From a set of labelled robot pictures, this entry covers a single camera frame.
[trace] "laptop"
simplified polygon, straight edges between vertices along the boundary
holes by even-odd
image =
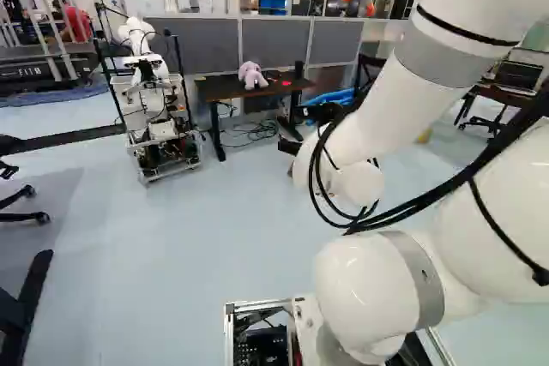
[[[533,96],[542,71],[543,66],[538,64],[505,60],[499,66],[494,83],[502,90]]]

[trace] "floor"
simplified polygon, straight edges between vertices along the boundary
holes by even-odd
[[[456,109],[437,122],[428,145],[381,159],[381,208],[442,182],[482,149],[485,132],[451,125]],[[474,111],[490,116],[498,108],[480,102]],[[107,94],[0,110],[2,132],[20,137],[115,117]],[[6,159],[21,170],[0,184],[0,197],[31,183],[39,196],[13,210],[53,217],[44,227],[0,226],[0,285],[9,291],[21,286],[35,253],[56,252],[26,365],[221,365],[225,302],[312,290],[312,259],[338,231],[292,186],[291,159],[273,141],[232,151],[223,164],[208,143],[205,152],[201,170],[148,189],[137,182],[121,135]],[[404,224],[424,224],[432,214]],[[440,328],[456,363],[467,366],[541,363],[548,332],[546,307],[499,307]]]

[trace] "chair wheel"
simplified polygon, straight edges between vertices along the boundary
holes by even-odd
[[[38,222],[39,225],[46,225],[50,223],[51,218],[48,213],[38,212],[36,213],[36,221]]]
[[[25,189],[25,197],[27,197],[28,199],[36,196],[36,189],[30,184],[26,185],[24,189]]]

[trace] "blue bin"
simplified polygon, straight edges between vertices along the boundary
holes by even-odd
[[[273,0],[259,0],[259,8],[272,8]]]
[[[286,0],[271,0],[271,7],[284,9],[286,7]]]

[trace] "pink stuffed animal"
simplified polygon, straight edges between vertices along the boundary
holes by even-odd
[[[261,68],[257,63],[246,62],[238,70],[238,79],[244,81],[246,90],[251,90],[256,87],[267,87],[268,82],[261,74]]]

